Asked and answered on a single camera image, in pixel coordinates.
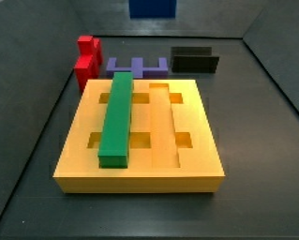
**dark block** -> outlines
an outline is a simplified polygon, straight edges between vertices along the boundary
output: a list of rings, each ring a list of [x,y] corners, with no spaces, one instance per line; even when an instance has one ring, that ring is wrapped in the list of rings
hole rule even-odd
[[[172,47],[172,72],[215,73],[219,56],[211,55],[211,47]]]
[[[176,0],[129,0],[130,18],[174,18]]]
[[[81,30],[66,0],[0,3],[0,215],[68,80]]]

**green bar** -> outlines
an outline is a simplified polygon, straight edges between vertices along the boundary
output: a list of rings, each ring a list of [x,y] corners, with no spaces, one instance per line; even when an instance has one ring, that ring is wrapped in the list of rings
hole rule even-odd
[[[97,152],[101,168],[128,167],[130,98],[132,73],[114,72]]]

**gray floor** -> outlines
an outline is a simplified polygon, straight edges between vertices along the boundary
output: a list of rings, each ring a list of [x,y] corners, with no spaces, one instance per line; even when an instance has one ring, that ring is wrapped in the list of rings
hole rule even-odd
[[[241,38],[268,0],[177,0],[169,20],[130,20],[128,0],[70,2],[93,35]]]
[[[65,195],[50,175],[78,101],[74,78],[54,107],[0,221],[0,236],[299,236],[299,116],[240,40],[102,38],[105,63],[211,46],[213,75],[194,78],[227,174],[211,194]]]

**yellow base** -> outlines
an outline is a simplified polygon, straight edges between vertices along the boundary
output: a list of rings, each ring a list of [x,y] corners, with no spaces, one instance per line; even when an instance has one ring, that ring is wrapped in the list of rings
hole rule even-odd
[[[133,81],[129,165],[98,168],[109,87],[110,80],[88,80],[53,173],[62,191],[216,191],[224,172],[194,80]]]

